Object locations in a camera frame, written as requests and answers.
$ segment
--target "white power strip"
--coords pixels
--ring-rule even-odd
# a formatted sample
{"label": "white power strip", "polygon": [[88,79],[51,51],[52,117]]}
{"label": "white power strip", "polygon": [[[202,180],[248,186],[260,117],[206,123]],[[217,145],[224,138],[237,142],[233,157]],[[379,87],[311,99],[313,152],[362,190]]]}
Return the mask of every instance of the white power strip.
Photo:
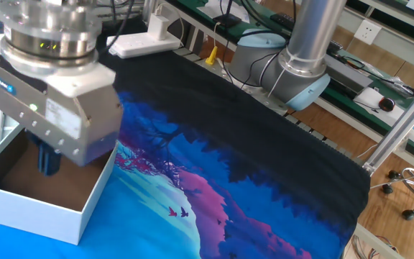
{"label": "white power strip", "polygon": [[[108,37],[107,44],[113,39],[114,37]],[[156,40],[150,33],[144,32],[119,36],[109,52],[112,55],[118,55],[120,58],[131,58],[166,50],[176,50],[179,47],[180,39],[169,32],[163,40]]]}

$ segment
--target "computer mouse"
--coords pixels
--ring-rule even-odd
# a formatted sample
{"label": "computer mouse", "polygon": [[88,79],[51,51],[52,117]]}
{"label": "computer mouse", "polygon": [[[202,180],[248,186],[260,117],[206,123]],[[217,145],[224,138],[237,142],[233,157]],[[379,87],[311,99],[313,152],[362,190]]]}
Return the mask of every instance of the computer mouse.
{"label": "computer mouse", "polygon": [[378,104],[379,108],[385,112],[391,112],[395,107],[395,101],[391,98],[383,97]]}

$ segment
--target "green indicator light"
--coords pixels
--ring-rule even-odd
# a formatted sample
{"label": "green indicator light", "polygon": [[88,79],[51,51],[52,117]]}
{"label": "green indicator light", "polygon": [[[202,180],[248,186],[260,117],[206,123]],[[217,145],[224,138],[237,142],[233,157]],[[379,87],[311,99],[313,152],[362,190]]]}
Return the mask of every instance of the green indicator light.
{"label": "green indicator light", "polygon": [[37,106],[36,106],[36,104],[30,104],[29,105],[29,108],[32,110],[32,111],[37,111]]}

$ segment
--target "cardboard box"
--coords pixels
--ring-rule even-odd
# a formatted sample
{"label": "cardboard box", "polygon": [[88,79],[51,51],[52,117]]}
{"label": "cardboard box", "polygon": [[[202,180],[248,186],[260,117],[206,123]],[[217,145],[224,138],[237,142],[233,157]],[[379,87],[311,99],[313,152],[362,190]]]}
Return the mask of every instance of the cardboard box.
{"label": "cardboard box", "polygon": [[116,148],[82,168],[62,158],[45,177],[36,145],[17,128],[0,143],[0,224],[77,245],[115,157]]}

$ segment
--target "chair caster wheel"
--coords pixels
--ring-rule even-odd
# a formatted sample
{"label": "chair caster wheel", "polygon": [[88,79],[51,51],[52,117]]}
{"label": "chair caster wheel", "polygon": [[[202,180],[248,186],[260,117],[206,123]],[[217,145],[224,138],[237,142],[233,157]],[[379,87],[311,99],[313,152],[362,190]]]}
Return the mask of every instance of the chair caster wheel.
{"label": "chair caster wheel", "polygon": [[382,186],[382,191],[385,194],[391,194],[394,190],[392,189],[390,185],[385,184],[384,186]]}
{"label": "chair caster wheel", "polygon": [[405,220],[412,220],[414,218],[414,212],[411,209],[407,209],[402,212],[402,216]]}
{"label": "chair caster wheel", "polygon": [[391,170],[389,171],[389,174],[387,175],[389,179],[396,179],[400,177],[400,174],[397,171]]}

